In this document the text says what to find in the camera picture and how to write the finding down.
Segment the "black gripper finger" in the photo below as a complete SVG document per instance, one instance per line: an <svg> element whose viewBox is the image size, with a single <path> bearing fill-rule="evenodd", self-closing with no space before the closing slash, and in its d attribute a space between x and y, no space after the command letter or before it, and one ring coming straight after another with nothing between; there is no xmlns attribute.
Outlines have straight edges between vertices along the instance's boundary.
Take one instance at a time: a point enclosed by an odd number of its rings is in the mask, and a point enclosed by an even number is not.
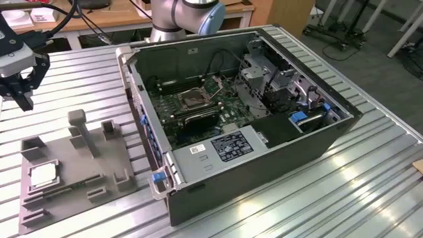
<svg viewBox="0 0 423 238"><path fill-rule="evenodd" d="M50 69L50 55L46 53L37 54L35 56L35 66L33 67L31 73L26 78L22 78L17 83L15 88L15 101L23 111L34 110L34 102L31 96L26 96L30 92L37 90L42 84L46 77L47 71Z"/></svg>
<svg viewBox="0 0 423 238"><path fill-rule="evenodd" d="M21 86L19 81L19 75L0 78L0 96L5 99L19 99L19 95L17 94L17 90L14 88L14 86Z"/></svg>

